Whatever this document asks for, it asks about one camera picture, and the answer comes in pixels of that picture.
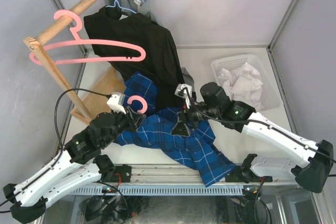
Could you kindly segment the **pink hanger of plaid shirt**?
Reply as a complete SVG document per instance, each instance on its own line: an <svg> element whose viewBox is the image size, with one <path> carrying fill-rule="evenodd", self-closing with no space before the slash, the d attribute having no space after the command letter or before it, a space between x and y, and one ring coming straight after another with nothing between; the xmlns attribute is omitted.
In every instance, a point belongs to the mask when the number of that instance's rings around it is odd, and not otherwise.
<svg viewBox="0 0 336 224"><path fill-rule="evenodd" d="M145 98L139 95L132 95L127 99L127 104L137 113L145 114L148 110L148 103Z"/></svg>

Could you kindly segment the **blue plaid shirt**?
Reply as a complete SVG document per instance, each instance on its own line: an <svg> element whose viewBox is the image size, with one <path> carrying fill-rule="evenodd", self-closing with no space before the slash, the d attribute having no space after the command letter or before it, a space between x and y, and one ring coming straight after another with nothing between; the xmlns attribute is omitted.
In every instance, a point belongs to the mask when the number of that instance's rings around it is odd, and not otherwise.
<svg viewBox="0 0 336 224"><path fill-rule="evenodd" d="M215 134L207 121L201 121L190 136L172 135L178 108L156 110L158 88L154 82L136 72L125 82L125 86L125 96L143 97L148 109L141 127L136 132L124 131L117 138L117 144L160 149L174 161L198 171L206 187L234 171L235 164L215 147Z"/></svg>

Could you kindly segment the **white shirt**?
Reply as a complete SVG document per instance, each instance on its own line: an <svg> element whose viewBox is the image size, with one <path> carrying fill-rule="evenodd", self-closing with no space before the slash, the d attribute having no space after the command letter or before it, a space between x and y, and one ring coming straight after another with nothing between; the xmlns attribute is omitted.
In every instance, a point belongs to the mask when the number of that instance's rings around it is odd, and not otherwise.
<svg viewBox="0 0 336 224"><path fill-rule="evenodd" d="M260 72L251 64L244 63L230 71L222 68L217 78L231 100L245 102L256 110L262 109L261 95L264 83Z"/></svg>

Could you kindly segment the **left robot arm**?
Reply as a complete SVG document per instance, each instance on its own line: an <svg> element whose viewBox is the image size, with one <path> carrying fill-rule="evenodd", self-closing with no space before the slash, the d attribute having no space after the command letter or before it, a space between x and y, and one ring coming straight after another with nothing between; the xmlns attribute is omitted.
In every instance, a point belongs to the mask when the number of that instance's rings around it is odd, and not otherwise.
<svg viewBox="0 0 336 224"><path fill-rule="evenodd" d="M63 196L93 182L109 182L115 165L101 151L124 131L135 132L146 118L129 106L124 112L103 112L76 134L46 166L20 184L8 184L3 192L12 203L9 210L20 223L30 223Z"/></svg>

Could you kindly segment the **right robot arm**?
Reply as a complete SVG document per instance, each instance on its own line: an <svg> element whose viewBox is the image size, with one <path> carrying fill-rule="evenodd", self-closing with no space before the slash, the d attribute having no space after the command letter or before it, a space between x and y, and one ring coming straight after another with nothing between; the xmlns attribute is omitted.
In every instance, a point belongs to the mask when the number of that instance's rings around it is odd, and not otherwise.
<svg viewBox="0 0 336 224"><path fill-rule="evenodd" d="M179 84L175 90L175 95L184 99L185 104L178 112L173 135L189 136L188 122L193 126L203 120L219 122L228 129L264 140L287 154L287 158L248 154L234 173L239 179L246 183L276 177L294 179L310 192L322 192L335 164L330 142L317 143L280 127L254 107L231 100L215 82L201 87L202 102L195 102L191 93L192 87L187 84Z"/></svg>

